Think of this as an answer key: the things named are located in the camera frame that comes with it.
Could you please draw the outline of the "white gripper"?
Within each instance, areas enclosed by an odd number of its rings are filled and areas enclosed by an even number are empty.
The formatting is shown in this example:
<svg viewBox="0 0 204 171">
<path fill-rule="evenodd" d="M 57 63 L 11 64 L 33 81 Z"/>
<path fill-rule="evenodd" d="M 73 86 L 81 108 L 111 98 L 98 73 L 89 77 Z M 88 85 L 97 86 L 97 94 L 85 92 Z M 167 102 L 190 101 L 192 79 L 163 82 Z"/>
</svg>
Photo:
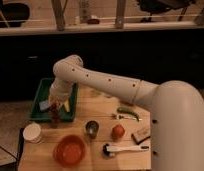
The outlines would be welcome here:
<svg viewBox="0 0 204 171">
<path fill-rule="evenodd" d="M 72 83 L 55 78 L 49 89 L 49 103 L 64 104 L 71 96 L 72 87 Z"/>
</svg>

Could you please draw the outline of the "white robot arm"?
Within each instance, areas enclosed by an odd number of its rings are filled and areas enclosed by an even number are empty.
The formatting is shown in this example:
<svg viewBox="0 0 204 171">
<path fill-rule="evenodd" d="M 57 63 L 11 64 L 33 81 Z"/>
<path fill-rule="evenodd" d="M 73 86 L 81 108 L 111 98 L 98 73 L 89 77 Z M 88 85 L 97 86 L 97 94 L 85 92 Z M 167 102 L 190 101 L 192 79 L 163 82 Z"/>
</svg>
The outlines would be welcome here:
<svg viewBox="0 0 204 171">
<path fill-rule="evenodd" d="M 204 171 L 204 99 L 191 84 L 154 84 L 88 70 L 78 55 L 57 61 L 53 73 L 50 94 L 57 102 L 81 83 L 149 111 L 152 171 Z"/>
</svg>

